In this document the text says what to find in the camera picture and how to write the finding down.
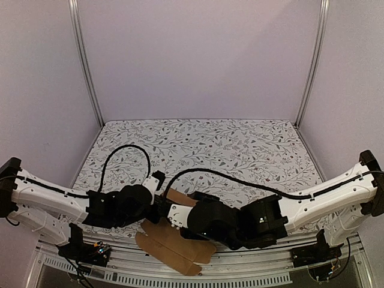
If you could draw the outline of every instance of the black cable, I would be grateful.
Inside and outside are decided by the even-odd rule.
[[[285,197],[285,198],[288,198],[288,199],[292,199],[292,200],[305,200],[305,199],[312,199],[312,196],[311,195],[291,195],[291,194],[288,194],[288,193],[285,193],[285,192],[282,192],[280,190],[277,190],[275,188],[272,188],[272,187],[268,187],[268,186],[264,186],[264,185],[260,185],[260,184],[255,184],[255,183],[250,183],[250,182],[247,182],[247,181],[243,181],[243,180],[240,180],[240,179],[237,179],[237,178],[234,178],[232,176],[229,176],[229,175],[226,175],[226,174],[223,174],[221,172],[218,172],[218,171],[214,171],[214,170],[211,170],[211,169],[206,169],[206,168],[192,168],[192,169],[187,169],[187,170],[184,170],[184,171],[181,171],[179,173],[177,173],[168,183],[165,191],[164,191],[164,196],[163,196],[163,203],[165,203],[166,201],[166,198],[167,198],[167,195],[168,195],[168,191],[169,189],[171,188],[172,184],[182,175],[186,174],[186,173],[191,173],[191,172],[208,172],[208,173],[212,173],[212,174],[215,174],[215,175],[218,175],[218,176],[221,176],[223,178],[226,178],[228,180],[231,180],[233,182],[237,182],[237,183],[240,183],[242,185],[245,185],[245,186],[249,186],[249,187],[253,187],[253,188],[257,188],[257,189],[262,189],[262,190],[266,190],[266,191],[270,191],[272,193],[275,193],[277,195],[280,195],[282,197]],[[358,175],[358,176],[355,176],[353,178],[350,178],[346,181],[343,181],[341,183],[338,183],[338,184],[335,184],[333,186],[330,186],[328,188],[325,188],[323,190],[320,190],[316,193],[313,194],[313,197],[316,197],[316,196],[320,196],[322,194],[325,194],[325,193],[328,193],[336,188],[339,188],[341,187],[342,185],[345,185],[345,184],[348,184],[350,182],[353,182],[357,179],[360,179],[361,177],[365,176],[365,175],[368,175],[368,174],[374,174],[374,173],[379,173],[379,174],[384,174],[383,171],[367,171],[367,172],[364,172],[363,174],[361,175]]]
[[[336,277],[339,277],[341,275],[341,273],[343,273],[344,270],[347,268],[347,265],[348,265],[349,259],[350,259],[350,252],[351,252],[350,242],[349,242],[348,238],[347,238],[347,242],[348,242],[348,258],[347,258],[347,262],[346,262],[344,267],[341,269],[341,271],[337,275],[329,278],[330,280],[335,279]]]
[[[266,190],[266,191],[270,191],[270,192],[273,192],[277,195],[281,195],[283,197],[286,197],[286,198],[289,198],[289,199],[293,199],[293,200],[302,200],[302,199],[311,199],[312,197],[310,195],[303,195],[303,196],[297,196],[297,195],[291,195],[291,194],[288,194],[288,193],[285,193],[285,192],[282,192],[280,190],[277,190],[275,188],[272,188],[272,187],[268,187],[268,186],[264,186],[264,185],[260,185],[260,184],[255,184],[255,183],[250,183],[250,182],[247,182],[247,181],[244,181],[244,180],[240,180],[240,179],[237,179],[235,177],[232,177],[232,176],[229,176],[229,175],[226,175],[226,174],[223,174],[221,172],[218,172],[218,171],[214,171],[214,170],[211,170],[211,169],[206,169],[206,168],[192,168],[192,169],[187,169],[187,170],[184,170],[184,171],[181,171],[179,173],[177,173],[168,183],[167,185],[167,188],[165,189],[164,191],[164,198],[163,198],[163,202],[166,201],[166,198],[167,198],[167,194],[168,194],[168,191],[169,189],[171,188],[172,184],[182,175],[184,174],[187,174],[187,173],[191,173],[191,172],[208,172],[208,173],[212,173],[212,174],[215,174],[215,175],[218,175],[220,177],[223,177],[223,178],[226,178],[228,180],[231,180],[233,182],[237,182],[237,183],[240,183],[242,185],[245,185],[245,186],[249,186],[249,187],[253,187],[253,188],[257,188],[257,189],[262,189],[262,190]]]
[[[64,259],[76,270],[77,272],[77,279],[80,280],[79,283],[86,288],[95,288],[88,279],[84,276],[83,272],[80,270],[79,267],[76,267],[75,264],[73,264],[67,257],[64,256]]]
[[[366,172],[362,173],[361,175],[357,175],[357,176],[355,176],[353,178],[350,178],[348,180],[345,180],[343,182],[340,182],[338,184],[335,184],[333,186],[330,186],[328,188],[320,190],[320,191],[318,191],[316,193],[313,193],[313,197],[320,196],[322,194],[328,193],[328,192],[330,192],[330,191],[332,191],[332,190],[334,190],[336,188],[339,188],[339,187],[341,187],[341,186],[343,186],[345,184],[348,184],[348,183],[353,182],[353,181],[355,181],[357,179],[360,179],[361,177],[363,177],[365,175],[374,174],[374,173],[376,173],[376,174],[384,174],[384,171],[366,171]]]
[[[107,164],[108,164],[108,161],[111,159],[111,157],[116,153],[118,152],[119,150],[121,149],[124,149],[124,148],[135,148],[135,149],[138,149],[140,151],[142,151],[145,155],[145,158],[146,158],[146,161],[147,161],[147,164],[148,164],[148,172],[147,172],[147,175],[146,177],[148,178],[149,175],[151,174],[151,161],[149,159],[149,155],[148,153],[143,149],[141,148],[140,146],[137,146],[137,145],[134,145],[134,144],[126,144],[126,145],[122,145],[120,147],[117,147],[115,150],[112,151],[111,154],[109,154],[107,160],[105,161],[104,163],[104,166],[103,166],[103,170],[101,172],[101,179],[100,179],[100,186],[98,188],[98,192],[101,192],[102,189],[103,189],[103,182],[104,182],[104,176],[106,174],[106,169],[107,169]]]
[[[20,222],[17,222],[16,224],[12,223],[11,220],[8,219],[8,217],[6,217],[5,219],[8,221],[8,223],[10,223],[14,227],[17,227],[18,225],[20,225]]]
[[[35,184],[37,186],[43,187],[45,189],[52,190],[52,191],[60,193],[60,194],[71,196],[73,198],[81,198],[81,199],[88,199],[89,198],[88,195],[81,195],[81,194],[74,194],[74,193],[71,193],[71,192],[67,192],[67,191],[61,190],[59,188],[56,188],[56,187],[53,187],[53,186],[49,186],[49,185],[44,184],[44,183],[40,183],[40,182],[38,182],[36,180],[33,180],[31,178],[26,178],[26,177],[22,177],[22,176],[17,176],[17,178],[19,178],[22,181],[26,181],[26,182],[29,182],[31,184]]]

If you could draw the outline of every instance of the white backdrop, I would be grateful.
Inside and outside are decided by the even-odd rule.
[[[325,40],[302,132],[327,178],[370,149],[384,168],[384,2],[331,1]],[[384,215],[359,230],[384,287]]]
[[[293,121],[320,2],[79,1],[104,118]]]
[[[70,185],[98,127],[68,1],[0,1],[0,166]],[[37,233],[0,219],[0,287],[20,288]]]

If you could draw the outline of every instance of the brown cardboard piece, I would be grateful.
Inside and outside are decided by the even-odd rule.
[[[186,206],[194,206],[196,200],[170,189],[168,198],[174,202]],[[184,239],[179,230],[171,227],[169,222],[162,218],[158,224],[148,220],[142,223],[146,235],[136,233],[136,243],[148,254],[154,256],[167,266],[186,276],[194,276],[200,273],[201,266],[194,264],[208,264],[216,247],[209,241]]]

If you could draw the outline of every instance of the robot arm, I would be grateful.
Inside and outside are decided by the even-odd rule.
[[[192,197],[198,202],[192,208],[155,194],[165,179],[161,172],[155,172],[142,185],[104,194],[38,179],[20,168],[20,160],[12,158],[0,168],[0,217],[17,220],[41,233],[59,247],[62,256],[106,266],[110,253],[107,245],[83,243],[79,227],[63,223],[46,211],[104,228],[124,227],[144,218],[156,223],[167,217],[185,238],[211,239],[235,250],[276,244],[288,232],[343,209],[333,223],[320,230],[317,246],[291,251],[295,266],[302,266],[341,255],[342,243],[363,220],[384,212],[384,175],[371,171],[380,171],[380,167],[371,152],[365,151],[360,163],[341,176],[293,193],[297,200],[273,195],[238,209],[215,196],[195,192]]]
[[[50,213],[64,214],[77,222],[99,227],[124,226],[127,220],[144,218],[165,178],[156,172],[142,185],[103,194],[47,182],[21,169],[20,162],[11,158],[0,168],[0,217],[8,217],[40,233],[45,241],[58,247],[61,256],[100,266],[106,266],[110,247],[102,242],[84,243],[78,226],[60,221]],[[130,204],[129,209],[125,207],[126,202]]]

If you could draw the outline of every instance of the patterned tablecloth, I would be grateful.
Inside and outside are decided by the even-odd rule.
[[[77,178],[74,188],[96,190],[101,168],[118,146],[136,144],[151,158],[152,171],[167,179],[192,167],[214,169],[234,177],[292,192],[316,185],[321,180],[289,121],[266,120],[142,120],[111,121],[99,135]],[[111,158],[103,191],[118,191],[125,185],[140,184],[147,171],[140,151],[126,148]],[[270,195],[208,173],[182,176],[172,187],[183,193],[201,191],[216,195],[227,205],[241,207]],[[308,224],[312,232],[327,217]],[[82,225],[87,232],[134,237],[138,223],[125,228],[101,229]]]

